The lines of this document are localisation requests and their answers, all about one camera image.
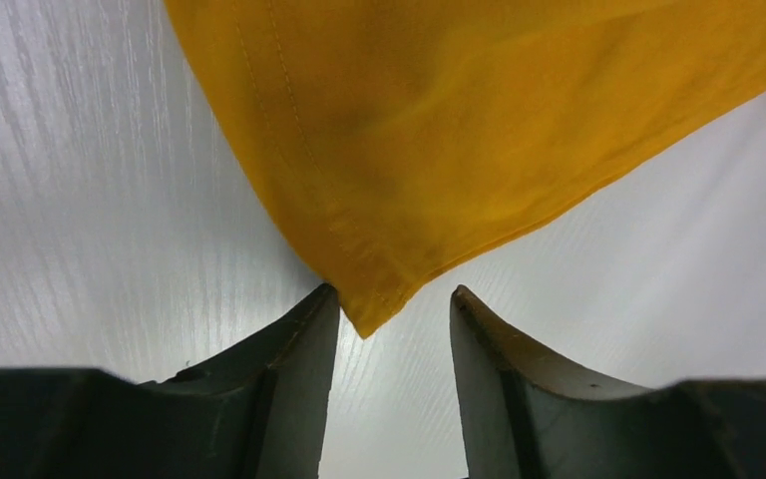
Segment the orange t shirt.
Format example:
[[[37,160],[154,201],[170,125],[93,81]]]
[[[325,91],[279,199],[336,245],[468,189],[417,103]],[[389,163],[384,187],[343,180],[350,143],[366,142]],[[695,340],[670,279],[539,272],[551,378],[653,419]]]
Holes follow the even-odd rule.
[[[766,91],[766,1],[170,1],[229,146],[362,337]]]

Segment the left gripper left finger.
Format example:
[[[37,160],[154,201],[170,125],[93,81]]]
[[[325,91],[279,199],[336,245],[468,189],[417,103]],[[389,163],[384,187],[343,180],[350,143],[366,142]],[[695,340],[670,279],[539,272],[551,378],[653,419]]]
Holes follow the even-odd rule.
[[[338,326],[323,284],[163,382],[0,368],[0,478],[314,478]]]

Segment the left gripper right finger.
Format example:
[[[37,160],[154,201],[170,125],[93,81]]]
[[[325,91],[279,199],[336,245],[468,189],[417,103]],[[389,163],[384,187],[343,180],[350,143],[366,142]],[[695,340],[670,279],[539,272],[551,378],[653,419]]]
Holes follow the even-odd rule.
[[[625,382],[516,329],[464,286],[450,331],[472,478],[766,478],[766,379]]]

